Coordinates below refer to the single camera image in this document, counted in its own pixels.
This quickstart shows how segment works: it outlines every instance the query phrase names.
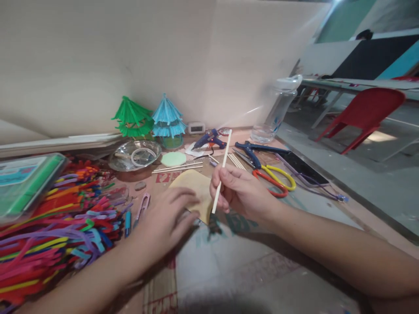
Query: teal wall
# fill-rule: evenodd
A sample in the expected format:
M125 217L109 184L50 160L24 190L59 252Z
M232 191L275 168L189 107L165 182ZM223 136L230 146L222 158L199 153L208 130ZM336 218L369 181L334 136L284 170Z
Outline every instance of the teal wall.
M404 76L419 62L419 41L414 43L404 54L384 70L376 79L391 79Z
M347 41L356 35L359 24L376 0L342 0L327 20L316 43Z

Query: work table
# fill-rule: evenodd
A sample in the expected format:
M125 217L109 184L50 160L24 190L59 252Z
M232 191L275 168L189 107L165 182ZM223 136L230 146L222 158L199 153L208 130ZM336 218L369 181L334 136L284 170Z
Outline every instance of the work table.
M229 152L233 152L235 142L250 140L249 135L250 129L234 130ZM183 147L176 151L184 152L186 147L198 139L199 136L185 136ZM278 140L268 145L287 149ZM256 154L262 164L290 173L273 154ZM214 146L214 157L222 161L223 155L224 150ZM193 160L194 157L188 155L187 159ZM199 161L203 161L203 168L196 170L211 177L213 167L209 165L209 158L203 157ZM248 171L251 170L247 164L242 164ZM156 168L164 166L153 166L149 171L138 174L124 173L117 176L129 187L130 196L135 197L132 200L133 217L140 207L143 193L151 195L149 208L152 208L158 195L181 173L175 169L173 172L151 175L151 171ZM138 181L145 181L147 187L135 192L134 186ZM345 191L333 183L326 189L346 195ZM279 200L312 214L363 229L419 259L417 247L353 199L348 203L340 203L297 187L286 198ZM263 230L257 223L234 212L217 212L210 219L209 226L201 223L179 254L169 256L162 268L149 276L152 279L144 287L132 288L129 294L118 299L118 303L125 304L120 313L138 313L141 307L145 313L185 311L194 309L197 302L210 302L216 306L221 303L222 296L222 302L232 302L235 308L243 306L243 303L237 301L237 296L242 296L239 299L257 301L272 312L280 312L291 306L295 307L295 312L304 313L333 312L335 308L342 307L350 313L358 312L357 292L345 282ZM345 293L336 287L343 287Z

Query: bottle cap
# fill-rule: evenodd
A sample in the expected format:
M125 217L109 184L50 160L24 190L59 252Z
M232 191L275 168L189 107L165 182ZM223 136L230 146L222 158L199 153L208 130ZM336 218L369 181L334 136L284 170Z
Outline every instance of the bottle cap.
M290 78L279 78L275 81L274 88L280 92L296 90L302 82L302 75L298 74Z

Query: blue paper umbrella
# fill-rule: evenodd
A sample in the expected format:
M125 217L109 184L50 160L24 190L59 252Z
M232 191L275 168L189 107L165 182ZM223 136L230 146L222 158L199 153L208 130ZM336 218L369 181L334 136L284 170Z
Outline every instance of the blue paper umbrella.
M181 116L183 115L164 93L160 105L153 114L154 136L174 138L177 135L185 134L186 125L182 122Z

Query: blue-handled pliers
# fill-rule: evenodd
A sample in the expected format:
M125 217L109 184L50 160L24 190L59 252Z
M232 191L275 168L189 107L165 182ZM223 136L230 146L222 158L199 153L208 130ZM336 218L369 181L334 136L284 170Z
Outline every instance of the blue-handled pliers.
M253 153L254 150L269 151L273 153L287 153L287 154L291 152L290 150L283 150L281 148L251 144L249 141L244 142L244 144L240 144L239 142L236 142L235 146L245 151L246 155L249 156L249 158L253 161L253 165L256 169L261 169L262 165L259 159L256 157L256 155Z

